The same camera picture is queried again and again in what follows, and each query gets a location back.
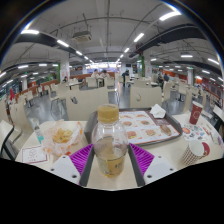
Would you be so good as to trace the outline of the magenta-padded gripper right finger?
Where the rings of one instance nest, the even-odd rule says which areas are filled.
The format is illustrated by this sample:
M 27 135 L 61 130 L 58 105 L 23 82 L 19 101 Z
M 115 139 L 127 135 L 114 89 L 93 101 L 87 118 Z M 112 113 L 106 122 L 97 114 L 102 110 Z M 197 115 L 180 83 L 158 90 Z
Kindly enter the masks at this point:
M 176 169 L 161 155 L 153 155 L 143 148 L 129 144 L 128 153 L 138 187 L 170 175 Z

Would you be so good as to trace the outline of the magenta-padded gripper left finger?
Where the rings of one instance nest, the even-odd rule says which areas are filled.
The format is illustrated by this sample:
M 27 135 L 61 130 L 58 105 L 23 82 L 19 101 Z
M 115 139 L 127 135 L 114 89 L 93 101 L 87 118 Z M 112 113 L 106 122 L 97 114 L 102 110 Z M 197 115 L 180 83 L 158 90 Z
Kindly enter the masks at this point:
M 86 187 L 94 158 L 93 145 L 89 144 L 70 156 L 61 156 L 49 171 L 67 181 Z

